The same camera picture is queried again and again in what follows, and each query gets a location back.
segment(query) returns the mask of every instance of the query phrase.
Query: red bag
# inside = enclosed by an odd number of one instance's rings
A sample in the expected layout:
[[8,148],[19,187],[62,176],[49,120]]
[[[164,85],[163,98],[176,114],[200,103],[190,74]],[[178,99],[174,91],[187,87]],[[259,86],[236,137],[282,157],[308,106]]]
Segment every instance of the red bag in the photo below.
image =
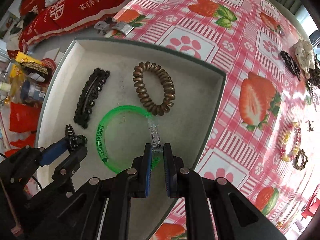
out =
[[30,11],[38,14],[42,9],[44,9],[44,4],[44,0],[23,0],[20,6],[20,15],[26,15]]
[[4,155],[9,158],[12,154],[15,154],[20,149],[11,149],[9,151],[4,152]]
[[[112,17],[129,1],[131,0],[59,0],[42,11],[38,10],[38,16],[19,37],[19,49],[22,44],[36,44],[51,36],[75,32]],[[25,6],[23,8],[30,10],[32,5],[29,4],[28,9]],[[40,7],[42,0],[37,4],[37,8]]]
[[12,132],[36,131],[41,108],[10,103],[10,125]]
[[36,134],[32,133],[26,139],[24,140],[19,139],[18,141],[10,142],[10,144],[18,148],[23,148],[27,145],[30,145],[31,147],[33,147],[35,143],[35,139],[36,139]]

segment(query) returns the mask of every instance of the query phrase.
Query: pink checkered tablecloth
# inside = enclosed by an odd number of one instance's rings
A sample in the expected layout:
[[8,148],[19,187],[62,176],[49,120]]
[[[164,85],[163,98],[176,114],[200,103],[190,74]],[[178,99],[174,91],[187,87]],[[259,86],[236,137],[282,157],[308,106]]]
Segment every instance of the pink checkered tablecloth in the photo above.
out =
[[[282,221],[278,227],[285,233],[318,184],[313,182],[313,137],[305,123],[315,108],[308,106],[304,81],[279,55],[291,52],[300,37],[296,29],[268,0],[133,0],[115,19],[135,29],[126,37],[109,35],[178,50],[227,73],[195,171],[227,178],[261,210],[266,203],[258,198],[271,191],[276,205],[262,211],[275,225]],[[280,139],[293,122],[301,126],[301,148],[309,157],[302,171],[281,160]],[[183,199],[164,222],[185,228]]]

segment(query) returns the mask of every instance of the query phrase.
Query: spiral hair tie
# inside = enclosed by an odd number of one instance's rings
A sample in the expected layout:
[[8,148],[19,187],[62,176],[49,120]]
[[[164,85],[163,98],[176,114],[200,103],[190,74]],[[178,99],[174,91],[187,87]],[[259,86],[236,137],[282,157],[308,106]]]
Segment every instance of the spiral hair tie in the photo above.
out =
[[[143,73],[145,71],[155,73],[160,79],[164,91],[163,103],[160,105],[156,105],[147,93],[147,89],[143,83]],[[140,62],[139,66],[135,66],[132,75],[134,76],[133,81],[136,82],[134,87],[136,87],[136,92],[138,93],[138,97],[140,98],[140,102],[143,104],[143,107],[153,115],[164,115],[164,113],[168,113],[170,111],[169,106],[173,106],[171,101],[176,98],[176,90],[174,89],[174,85],[169,74],[161,66],[156,66],[156,63],[150,64],[150,62],[147,61],[146,63]]]

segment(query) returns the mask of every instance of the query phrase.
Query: paw print pattern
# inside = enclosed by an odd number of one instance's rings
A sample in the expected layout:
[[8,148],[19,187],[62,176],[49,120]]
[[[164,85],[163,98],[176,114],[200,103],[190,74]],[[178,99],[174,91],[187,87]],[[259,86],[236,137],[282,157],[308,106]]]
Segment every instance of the paw print pattern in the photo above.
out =
[[207,171],[205,174],[204,174],[204,177],[207,178],[207,179],[216,179],[216,178],[219,178],[219,177],[224,177],[226,178],[229,182],[233,182],[233,174],[231,172],[229,172],[227,175],[226,175],[226,171],[225,169],[223,168],[219,168],[217,169],[217,172],[216,172],[216,176],[212,173],[212,172],[209,172]]
[[201,55],[198,50],[201,49],[201,45],[197,40],[191,40],[188,36],[182,36],[180,40],[177,38],[171,38],[169,45],[166,47],[169,49],[178,50],[193,57],[201,59]]
[[232,42],[224,41],[222,44],[224,45],[224,48],[229,51],[233,51],[236,49]]
[[163,5],[163,6],[160,7],[160,9],[164,10],[164,11],[169,10],[170,9],[170,5]]
[[272,44],[271,41],[263,41],[263,47],[266,49],[267,52],[271,53],[272,57],[275,60],[281,59],[278,48],[274,44]]
[[244,47],[245,47],[247,50],[251,51],[251,52],[254,51],[254,48],[253,48],[252,44],[250,44],[249,42],[245,42],[245,43],[244,43]]
[[165,20],[168,22],[176,22],[178,17],[175,17],[174,15],[168,15]]
[[218,134],[218,130],[217,130],[216,128],[213,128],[213,129],[212,129],[212,133],[211,133],[211,138],[212,138],[212,139],[215,139],[216,136],[217,136],[217,134]]
[[262,171],[263,171],[263,163],[258,163],[254,173],[259,175]]
[[278,153],[273,157],[273,164],[278,165],[279,162],[280,162],[280,154]]
[[290,84],[289,84],[289,82],[288,82],[286,79],[284,80],[284,86],[285,86],[285,88],[286,88],[287,90],[290,89]]

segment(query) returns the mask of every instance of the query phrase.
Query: black claw clip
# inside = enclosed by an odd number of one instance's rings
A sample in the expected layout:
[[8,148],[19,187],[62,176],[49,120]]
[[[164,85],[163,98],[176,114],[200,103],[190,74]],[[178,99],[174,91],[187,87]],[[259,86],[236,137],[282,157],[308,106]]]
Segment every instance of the black claw clip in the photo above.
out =
[[82,89],[73,121],[84,129],[88,127],[94,102],[98,98],[98,93],[102,90],[102,86],[106,83],[109,76],[110,72],[108,70],[96,68]]

